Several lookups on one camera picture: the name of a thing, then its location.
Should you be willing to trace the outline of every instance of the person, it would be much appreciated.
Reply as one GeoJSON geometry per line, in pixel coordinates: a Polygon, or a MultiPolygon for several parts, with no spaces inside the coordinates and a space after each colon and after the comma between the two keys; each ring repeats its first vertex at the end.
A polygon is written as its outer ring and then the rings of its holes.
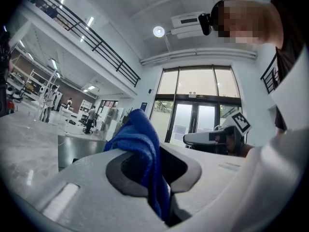
{"type": "Polygon", "coordinates": [[[46,122],[46,123],[49,122],[50,112],[52,111],[52,108],[54,106],[54,100],[56,98],[56,89],[57,89],[57,86],[53,85],[52,90],[47,97],[47,100],[46,100],[47,108],[44,111],[43,122],[46,122]]]}
{"type": "MultiPolygon", "coordinates": [[[[279,0],[270,0],[269,3],[220,0],[210,14],[200,15],[199,20],[205,35],[213,28],[218,31],[219,37],[230,37],[237,43],[273,44],[276,48],[279,83],[294,66],[304,46],[298,26],[279,0]]],[[[276,135],[281,135],[287,127],[278,108],[276,113],[276,135]]]]}
{"type": "Polygon", "coordinates": [[[7,114],[6,111],[6,81],[13,70],[12,55],[9,46],[11,34],[3,28],[0,33],[0,117],[7,114]]]}
{"type": "Polygon", "coordinates": [[[86,130],[85,130],[85,134],[89,134],[90,133],[90,128],[91,125],[95,119],[95,115],[96,115],[96,110],[95,110],[96,106],[93,106],[90,110],[89,110],[89,116],[88,116],[88,120],[87,120],[87,124],[86,124],[86,130]]]}
{"type": "Polygon", "coordinates": [[[70,106],[72,106],[72,98],[69,98],[67,100],[67,104],[66,104],[66,106],[64,108],[68,110],[70,106]]]}
{"type": "MultiPolygon", "coordinates": [[[[226,145],[217,146],[215,149],[216,154],[246,157],[250,149],[253,148],[252,145],[244,143],[243,138],[240,142],[239,149],[235,150],[235,135],[231,130],[226,130],[225,143],[226,145]]],[[[217,144],[220,143],[220,135],[216,135],[215,141],[217,144]]]]}

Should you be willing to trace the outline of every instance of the white wall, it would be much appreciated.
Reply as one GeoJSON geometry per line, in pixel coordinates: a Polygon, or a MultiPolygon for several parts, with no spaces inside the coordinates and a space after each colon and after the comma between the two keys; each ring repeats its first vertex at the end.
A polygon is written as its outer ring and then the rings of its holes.
{"type": "Polygon", "coordinates": [[[134,101],[134,99],[132,99],[132,98],[120,98],[118,100],[118,107],[122,107],[125,110],[131,109],[130,106],[131,106],[133,101],[134,101]]]}
{"type": "Polygon", "coordinates": [[[136,72],[137,75],[140,76],[142,74],[143,67],[140,64],[140,59],[110,23],[99,29],[95,29],[95,31],[136,72]]]}
{"type": "Polygon", "coordinates": [[[263,146],[275,135],[275,125],[269,112],[273,100],[260,80],[254,63],[234,61],[232,68],[239,86],[244,115],[252,125],[247,143],[263,146]]]}
{"type": "Polygon", "coordinates": [[[141,104],[143,102],[146,102],[147,107],[145,113],[148,117],[150,116],[155,101],[155,95],[160,83],[161,75],[162,75],[161,66],[144,67],[141,80],[137,85],[138,95],[130,105],[131,107],[133,107],[133,109],[140,108],[141,104]]]}
{"type": "Polygon", "coordinates": [[[260,77],[263,75],[270,62],[276,54],[276,48],[272,44],[263,44],[257,50],[256,66],[259,69],[260,77]]]}

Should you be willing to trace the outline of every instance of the glass door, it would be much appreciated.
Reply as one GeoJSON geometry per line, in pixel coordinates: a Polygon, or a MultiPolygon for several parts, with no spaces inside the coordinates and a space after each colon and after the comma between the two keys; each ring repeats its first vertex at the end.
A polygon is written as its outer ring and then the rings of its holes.
{"type": "Polygon", "coordinates": [[[185,147],[183,136],[188,133],[212,131],[216,105],[198,102],[176,102],[166,142],[185,147]]]}
{"type": "Polygon", "coordinates": [[[194,132],[213,131],[215,124],[215,106],[198,105],[197,126],[194,132]]]}
{"type": "Polygon", "coordinates": [[[173,145],[185,147],[183,136],[192,131],[192,107],[191,103],[176,103],[174,115],[169,127],[168,142],[173,145]]]}

